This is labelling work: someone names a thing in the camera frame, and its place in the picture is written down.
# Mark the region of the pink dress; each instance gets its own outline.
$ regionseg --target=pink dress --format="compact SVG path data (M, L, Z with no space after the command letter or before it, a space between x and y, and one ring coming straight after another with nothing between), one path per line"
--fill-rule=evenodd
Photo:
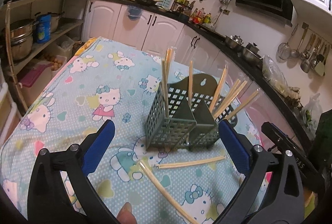
M113 109L111 109L108 112L105 112L104 109L105 109L105 107L102 104L100 104L98 106L98 108L96 108L95 111L93 112L93 115L108 116L108 117L114 117L115 116Z

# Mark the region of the blue gripper pad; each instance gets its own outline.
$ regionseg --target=blue gripper pad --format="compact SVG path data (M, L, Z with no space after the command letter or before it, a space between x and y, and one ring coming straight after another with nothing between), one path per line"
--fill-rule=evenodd
M87 177L88 174L95 172L99 162L113 140L115 135L115 125L113 121L107 120L97 131L97 134L97 138L94 140L83 157L82 171L85 177Z
M227 120L219 123L219 136L236 169L241 174L247 175L250 170L250 155L238 139L238 134Z

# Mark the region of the blue polka dot tablecloth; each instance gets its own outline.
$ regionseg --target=blue polka dot tablecloth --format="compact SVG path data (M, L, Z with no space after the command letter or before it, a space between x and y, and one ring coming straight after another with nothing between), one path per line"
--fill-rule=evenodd
M208 159L227 155L219 140L210 150L146 151L144 122L161 80L161 59L109 39L98 38L74 57L30 107L0 151L0 182L18 210L27 217L29 181L41 148L50 152L80 144L112 119L116 134L97 170L88 178L117 215L123 204L132 204L138 223L187 223L140 171L137 160L148 163L172 197L198 223L210 224L239 188L239 174L231 159L179 169L157 169L155 164ZM174 62L168 82L188 75L188 67ZM235 130L252 144L260 144L257 129L245 111L238 113ZM75 210L83 212L70 181L61 172ZM252 207L257 210L266 190L264 180Z

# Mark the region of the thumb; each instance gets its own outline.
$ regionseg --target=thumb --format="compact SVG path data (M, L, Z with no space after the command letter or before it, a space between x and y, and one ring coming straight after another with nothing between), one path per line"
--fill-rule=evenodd
M121 224L137 224L137 221L132 214L132 205L126 202L117 214L117 220Z

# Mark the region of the wooden shelf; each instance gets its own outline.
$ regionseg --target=wooden shelf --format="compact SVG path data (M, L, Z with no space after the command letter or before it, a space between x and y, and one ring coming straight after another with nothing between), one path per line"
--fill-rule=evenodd
M25 60L19 62L18 64L14 65L14 72L17 75L24 66L31 61L37 54L39 54L43 49L45 49L49 44L53 41L61 37L62 35L66 34L70 30L74 29L75 27L83 24L83 20L76 20L76 19L69 19L69 18L61 18L59 21L58 30L51 34L51 39L45 43L38 44L34 43L32 45L32 52L30 53L29 57ZM11 76L9 67L6 68L8 75Z

